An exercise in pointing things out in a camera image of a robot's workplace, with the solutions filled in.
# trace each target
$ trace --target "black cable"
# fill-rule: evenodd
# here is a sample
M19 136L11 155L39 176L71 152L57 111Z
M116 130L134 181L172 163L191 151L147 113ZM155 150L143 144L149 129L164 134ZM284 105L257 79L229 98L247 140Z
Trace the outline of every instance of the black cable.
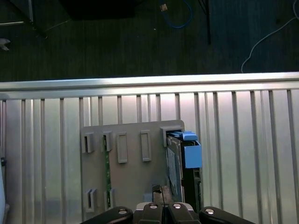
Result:
M201 2L201 0L197 0L198 1L198 3L199 3L199 5L200 5L200 7L202 8L202 11L204 11L204 14L206 15L206 5L205 5L205 3L204 2Z
M161 187L162 191L162 198L163 198L163 212L162 212L162 219L164 220L164 223L166 223L166 215L165 215L165 200L164 200L164 193L163 188Z

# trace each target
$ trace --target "black bracket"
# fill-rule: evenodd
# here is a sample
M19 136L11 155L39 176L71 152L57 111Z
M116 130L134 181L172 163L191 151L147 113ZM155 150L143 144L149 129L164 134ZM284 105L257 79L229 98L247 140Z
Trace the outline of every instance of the black bracket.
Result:
M88 219L81 224L130 224L132 220L132 210L123 206L119 206Z
M1 0L6 6L7 8L9 8L11 11L13 11L16 16L18 16L22 22L16 22L16 24L22 24L25 23L27 25L29 25L38 35L40 35L43 38L47 38L47 34L45 32L42 31L42 29L40 29L35 22L33 22L32 19L28 18L27 15L22 12L14 3L12 3L10 0Z

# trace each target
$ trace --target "vertical metal rib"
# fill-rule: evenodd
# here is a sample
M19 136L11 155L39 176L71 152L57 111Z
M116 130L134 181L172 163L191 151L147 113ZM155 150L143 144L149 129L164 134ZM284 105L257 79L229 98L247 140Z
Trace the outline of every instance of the vertical metal rib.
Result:
M141 111L141 96L136 96L136 105L137 105L137 122L142 122L142 111Z
M233 120L234 120L234 135L235 135L235 158L237 168L237 187L238 187L238 205L240 217L243 217L243 200L242 200L242 177L241 177L241 164L240 164L240 142L239 142L239 127L238 127L238 112L237 112L237 99L235 92L232 92L233 104Z
M118 120L118 124L122 124L122 99L121 99L121 96L117 96L117 120Z
M79 128L81 130L81 128L84 126L84 111L83 111L83 99L79 98ZM82 162L82 153L80 153L80 163ZM83 200L83 184L81 184L81 220L85 220L85 216L84 216L84 200Z
M199 97L198 93L194 94L194 109L195 109L195 126L196 126L196 134L198 136L199 142L201 142L200 138L200 119L199 119Z
M299 223L299 180L297 169L297 155L296 155L296 140L295 140L295 128L294 128L294 112L292 104L291 91L287 91L288 107L289 107L289 121L290 121L290 133L291 133L291 147L292 147L292 162L294 170L294 187L295 187L295 201L296 201L296 215L297 223Z
M41 100L42 224L46 223L45 100Z
M206 148L205 153L206 153L206 164L208 166L208 173L207 171L205 171L204 173L206 175L203 174L203 186L205 186L207 188L205 193L205 187L203 187L203 204L204 205L211 205L211 206L215 206L213 203L213 178L212 178L212 156L211 156L211 145L210 145L210 132L209 132L209 128L210 128L210 124L209 124L209 111L208 111L208 100L207 100L207 94L206 93L198 93L197 96L195 96L195 100L197 100L197 102L195 102L195 112L197 111L197 115L196 118L198 119L198 124L197 125L202 125L202 127L196 127L197 131L198 131L198 136L204 136L204 138L202 139L202 141L200 142L202 144L203 147ZM205 195L208 195L209 200L207 200L205 202Z
M102 97L99 97L98 107L99 107L99 125L103 125L103 98Z
M275 113L274 113L274 102L273 102L273 92L272 91L269 91L269 102L270 102L270 119L271 119L273 159L274 159L275 190L276 190L276 199L277 199L277 215L278 215L278 223L282 223L276 125L275 125Z
M35 161L34 161L34 109L33 100L25 100L25 207L26 207L26 220L25 223L34 222L34 178L35 178Z
M180 112L179 94L175 94L175 108L176 108L176 120L180 120L181 112Z
M92 125L92 109L91 109L91 98L83 98L83 125L91 126Z
M219 204L220 209L223 209L223 182L221 172L221 147L220 147L220 133L219 133L219 111L218 111L218 98L217 93L213 92L214 100L214 119L215 119L215 130L216 130L216 151L217 151L217 170L218 170L218 183L219 183Z
M261 196L261 175L260 175L260 164L258 156L258 139L257 139L257 125L256 125L256 98L254 92L250 92L251 100L251 115L252 115L252 129L253 129L253 144L254 144L254 157L255 157L255 168L256 168L256 196L257 196L257 214L259 224L263 224L263 213L262 213L262 196Z
M29 18L30 21L34 21L34 14L33 14L33 3L32 0L28 0L28 10L29 10Z
M157 109L157 121L161 120L161 99L160 95L156 95L156 109Z
M90 97L90 118L91 125L99 125L99 98Z
M62 224L66 223L65 176L64 176L64 99L60 99L60 173L61 173L61 217Z
M148 95L148 110L149 110L149 121L151 121L151 103L150 103L150 95Z
M6 101L2 101L2 113L1 113L1 146L2 146L2 156L6 157ZM6 168L2 168L3 186L6 192Z
M22 223L26 222L26 127L25 100L21 102L21 208Z

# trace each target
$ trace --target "metal panel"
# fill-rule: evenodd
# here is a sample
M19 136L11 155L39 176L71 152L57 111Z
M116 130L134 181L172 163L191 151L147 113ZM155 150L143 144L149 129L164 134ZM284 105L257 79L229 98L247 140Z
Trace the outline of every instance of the metal panel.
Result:
M77 223L81 220L81 177L80 173L80 140L79 99L69 98L63 101L63 181L65 197L65 222Z
M61 223L64 215L62 183L60 99L44 102L45 193L47 223Z
M22 172L22 102L10 100L6 102L6 158L8 160L6 198L9 203L10 213L8 223L24 223L25 193L23 192L24 173Z
M235 145L233 99L231 92L217 94L223 209L240 215L240 186Z
M297 223L297 89L299 73L1 83L8 223L80 223L80 127L171 119L199 134L204 205Z
M161 94L161 120L175 120L176 116L176 99L174 94Z
M242 217L258 223L255 146L250 92L236 93Z
M286 91L273 92L272 136L276 195L278 198L278 220L281 223L296 223L297 217L291 208L296 207L294 173L292 165L291 133Z
M196 133L195 100L194 93L179 95L180 118L185 121L185 130Z

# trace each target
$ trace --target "rectangular slot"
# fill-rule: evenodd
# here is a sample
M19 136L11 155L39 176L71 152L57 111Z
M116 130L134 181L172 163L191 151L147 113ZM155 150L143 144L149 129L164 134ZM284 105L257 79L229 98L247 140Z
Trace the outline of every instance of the rectangular slot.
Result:
M110 152L112 150L112 132L103 133L104 150Z
M87 193L87 200L88 200L88 209L92 208L92 199L90 198L90 193L92 190L89 190Z
M83 144L82 144L82 152L83 153L91 153L94 151L93 149L93 133L86 133L83 135Z
M200 178L200 172L199 172L199 170L194 169L194 177L195 178Z
M151 161L151 145L150 145L150 131L145 130L140 132L142 161Z
M116 143L118 163L128 162L127 133L118 133Z
M89 189L85 193L85 211L95 212L97 207L97 190L96 189Z
M110 190L106 190L104 192L104 200L105 200L105 211L113 208L115 206L115 190L111 188Z
M88 149L88 139L87 139L87 136L84 136L84 145L85 145L85 153L87 153L87 149Z

